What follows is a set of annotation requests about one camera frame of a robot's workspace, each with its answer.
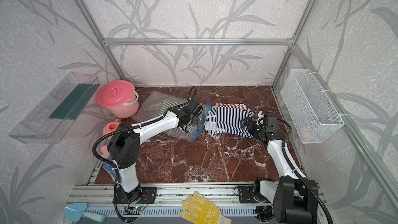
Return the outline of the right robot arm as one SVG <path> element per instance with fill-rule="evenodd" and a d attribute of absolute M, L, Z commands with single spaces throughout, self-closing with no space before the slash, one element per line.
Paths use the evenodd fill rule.
<path fill-rule="evenodd" d="M 293 159 L 287 141 L 292 134 L 291 125 L 275 114 L 260 113 L 258 120 L 246 117 L 240 125 L 254 139 L 266 145 L 279 181 L 258 179 L 254 183 L 257 201 L 268 201 L 273 215 L 281 224 L 315 224 L 321 209 L 329 224 L 333 217 L 319 196 L 318 185 L 299 169 Z"/>

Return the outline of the clear plastic vacuum bag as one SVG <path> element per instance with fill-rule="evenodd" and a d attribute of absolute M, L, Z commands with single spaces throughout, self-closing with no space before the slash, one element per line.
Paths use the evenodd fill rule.
<path fill-rule="evenodd" d="M 159 116 L 163 116 L 163 113 L 167 108 L 187 101 L 187 99 L 183 99 L 181 97 L 175 97 L 159 91 L 152 91 L 140 105 L 138 112 L 132 116 L 132 119 L 135 123 L 158 119 Z M 205 106 L 202 106 L 202 113 L 198 117 L 194 118 L 188 125 L 187 132 L 184 132 L 177 126 L 175 128 L 165 130 L 162 133 L 176 139 L 194 142 L 204 130 Z M 176 115 L 174 113 L 168 112 L 161 123 L 165 123 L 166 119 L 170 119 L 175 116 Z"/>

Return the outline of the blue white striped garment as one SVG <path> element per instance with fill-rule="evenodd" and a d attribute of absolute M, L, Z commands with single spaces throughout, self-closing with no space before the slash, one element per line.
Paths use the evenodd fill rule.
<path fill-rule="evenodd" d="M 253 119 L 252 110 L 226 106 L 209 106 L 204 127 L 209 135 L 233 134 L 253 138 L 246 129 L 240 126 L 240 122 L 246 117 Z"/>

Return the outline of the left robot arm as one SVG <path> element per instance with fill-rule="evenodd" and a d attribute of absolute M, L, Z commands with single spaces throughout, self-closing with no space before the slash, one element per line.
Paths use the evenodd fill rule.
<path fill-rule="evenodd" d="M 185 131 L 187 126 L 202 113 L 204 113 L 203 106 L 194 100 L 189 100 L 170 107 L 162 115 L 145 122 L 132 125 L 122 123 L 116 131 L 99 138 L 92 146 L 92 153 L 96 159 L 111 166 L 116 174 L 116 185 L 130 194 L 140 185 L 136 173 L 140 145 L 164 131 L 175 128 Z M 108 137 L 111 138 L 107 146 L 111 160 L 103 158 L 97 152 L 97 146 Z"/>

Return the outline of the red white striped garment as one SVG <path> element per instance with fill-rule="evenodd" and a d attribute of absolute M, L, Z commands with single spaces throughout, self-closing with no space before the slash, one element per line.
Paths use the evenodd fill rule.
<path fill-rule="evenodd" d="M 245 104 L 216 103 L 216 106 L 235 107 L 239 109 L 250 110 L 250 108 Z"/>

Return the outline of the green white striped garment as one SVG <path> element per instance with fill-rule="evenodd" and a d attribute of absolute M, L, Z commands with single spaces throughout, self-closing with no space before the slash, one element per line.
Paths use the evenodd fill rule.
<path fill-rule="evenodd" d="M 171 107 L 169 107 L 169 108 L 167 108 L 165 111 L 164 111 L 164 113 L 163 113 L 163 116 L 166 116 L 166 114 L 168 113 L 168 112 L 172 112 L 172 113 L 174 113 L 175 115 L 176 115 L 176 117 L 177 117 L 177 108 L 179 107 L 179 106 L 183 106 L 184 105 L 184 103 L 182 103 L 182 104 L 179 104 L 179 105 L 176 105 L 176 106 L 171 106 Z M 187 128 L 188 128 L 188 126 L 186 126 L 185 128 L 181 128 L 184 132 L 187 132 Z"/>

